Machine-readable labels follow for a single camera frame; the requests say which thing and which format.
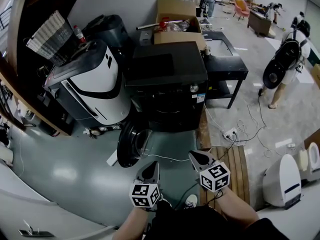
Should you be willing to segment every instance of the whiteboard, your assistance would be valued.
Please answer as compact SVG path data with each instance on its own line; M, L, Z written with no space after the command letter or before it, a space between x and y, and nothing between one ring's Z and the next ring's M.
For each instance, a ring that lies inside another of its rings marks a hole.
M320 7L308 0L304 19L311 27L310 40L315 48L320 51Z

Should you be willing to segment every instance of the wooden platform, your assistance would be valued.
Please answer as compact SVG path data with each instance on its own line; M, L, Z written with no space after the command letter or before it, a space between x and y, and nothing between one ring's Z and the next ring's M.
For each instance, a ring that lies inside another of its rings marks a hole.
M199 128L197 130L198 148L202 150L210 150L210 133L208 129L208 121L205 109L202 111ZM231 172L231 180L229 188L236 193L242 200L250 205L249 177L247 169L247 161L244 146L232 147L228 153L229 147L212 147L211 154L215 159L224 162ZM205 205L214 198L211 191L201 188L199 193L200 205ZM222 213L218 203L212 201L209 206Z

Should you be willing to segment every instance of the table leg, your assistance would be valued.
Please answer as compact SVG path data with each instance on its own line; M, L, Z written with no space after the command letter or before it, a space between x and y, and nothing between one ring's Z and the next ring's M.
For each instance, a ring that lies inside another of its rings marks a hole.
M242 81L243 81L243 80L238 80L238 83L236 84L236 87L235 87L235 89L234 89L232 98L231 98L231 100L230 100L230 102L229 102L228 109L230 109L231 106L232 106L232 104L234 103L234 101L235 101L235 99L236 99L236 96L237 96L237 94L238 94L238 91L239 91L239 89L240 89L240 86L241 86L241 84L242 84Z

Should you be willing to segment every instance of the shorts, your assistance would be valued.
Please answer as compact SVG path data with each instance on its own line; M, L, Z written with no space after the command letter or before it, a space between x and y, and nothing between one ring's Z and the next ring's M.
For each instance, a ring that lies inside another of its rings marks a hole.
M296 79L296 76L299 72L296 71L295 68L289 69L285 72L284 78L282 79L281 83L284 85L288 85Z

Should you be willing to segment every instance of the power strip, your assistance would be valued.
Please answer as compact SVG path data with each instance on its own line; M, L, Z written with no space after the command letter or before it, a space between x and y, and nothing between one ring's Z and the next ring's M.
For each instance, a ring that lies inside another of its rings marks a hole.
M236 134L238 133L237 129L236 128L232 128L228 131L226 131L224 134L223 134L223 137L228 140L228 141L232 141L232 140L235 140L236 139Z

